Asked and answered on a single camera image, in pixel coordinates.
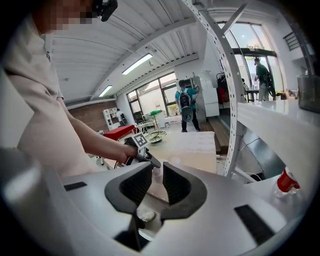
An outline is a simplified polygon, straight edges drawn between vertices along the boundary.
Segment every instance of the bottle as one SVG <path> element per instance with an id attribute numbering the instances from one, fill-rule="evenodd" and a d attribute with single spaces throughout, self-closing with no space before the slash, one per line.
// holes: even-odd
<path id="1" fill-rule="evenodd" d="M 294 194 L 297 193 L 297 191 L 298 191 L 299 189 L 300 189 L 300 186 L 299 186 L 298 183 L 296 183 L 296 184 L 294 185 L 294 187 L 291 188 L 291 190 L 289 191 L 289 194 L 290 194 L 290 195 L 294 195 Z"/>
<path id="2" fill-rule="evenodd" d="M 285 167 L 283 173 L 274 185 L 274 194 L 277 198 L 282 198 L 297 184 L 293 174 Z"/>

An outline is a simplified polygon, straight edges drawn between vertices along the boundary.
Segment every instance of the perforated metal bar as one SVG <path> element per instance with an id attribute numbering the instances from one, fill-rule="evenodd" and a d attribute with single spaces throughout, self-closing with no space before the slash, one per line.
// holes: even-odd
<path id="1" fill-rule="evenodd" d="M 209 15 L 206 7 L 202 4 L 193 4 L 192 0 L 181 1 L 193 12 L 195 17 L 202 23 L 204 29 L 209 33 L 208 39 L 212 45 L 216 46 L 225 72 L 229 90 L 231 125 L 229 149 L 223 174 L 226 177 L 231 177 L 236 167 L 240 141 L 245 132 L 245 127 L 238 122 L 238 102 L 244 102 L 240 70 L 226 36 L 214 18 Z"/>

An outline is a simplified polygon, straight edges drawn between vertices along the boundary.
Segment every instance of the white shelf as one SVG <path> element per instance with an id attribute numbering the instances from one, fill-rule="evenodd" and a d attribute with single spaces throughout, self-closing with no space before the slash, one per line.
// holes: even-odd
<path id="1" fill-rule="evenodd" d="M 298 100 L 238 103 L 238 121 L 269 145 L 311 200 L 320 176 L 320 114 Z"/>
<path id="2" fill-rule="evenodd" d="M 120 123 L 118 119 L 115 123 L 113 123 L 112 119 L 117 117 L 117 108 L 109 108 L 102 111 L 105 122 L 108 126 L 109 131 L 118 128 L 120 126 Z"/>

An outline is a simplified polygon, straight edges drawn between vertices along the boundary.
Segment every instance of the white shirt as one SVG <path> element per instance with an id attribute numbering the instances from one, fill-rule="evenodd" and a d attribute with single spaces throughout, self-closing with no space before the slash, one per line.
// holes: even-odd
<path id="1" fill-rule="evenodd" d="M 116 112 L 116 117 L 118 118 L 118 121 L 121 122 L 122 121 L 122 118 L 121 118 L 121 115 L 123 114 L 122 111 L 117 111 Z"/>
<path id="2" fill-rule="evenodd" d="M 57 71 L 31 17 L 15 33 L 4 59 L 13 86 L 34 111 L 18 148 L 61 176 L 94 172 L 81 141 L 57 101 Z"/>

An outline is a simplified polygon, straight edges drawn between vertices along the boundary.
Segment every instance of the red table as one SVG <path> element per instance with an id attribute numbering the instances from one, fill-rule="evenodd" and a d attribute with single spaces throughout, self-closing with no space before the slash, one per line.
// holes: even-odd
<path id="1" fill-rule="evenodd" d="M 107 137 L 109 139 L 112 139 L 114 141 L 119 140 L 121 137 L 125 136 L 126 134 L 130 133 L 133 130 L 133 132 L 136 134 L 137 130 L 134 125 L 127 125 L 118 127 L 116 129 L 113 129 L 111 131 L 108 131 L 103 134 L 104 137 Z"/>

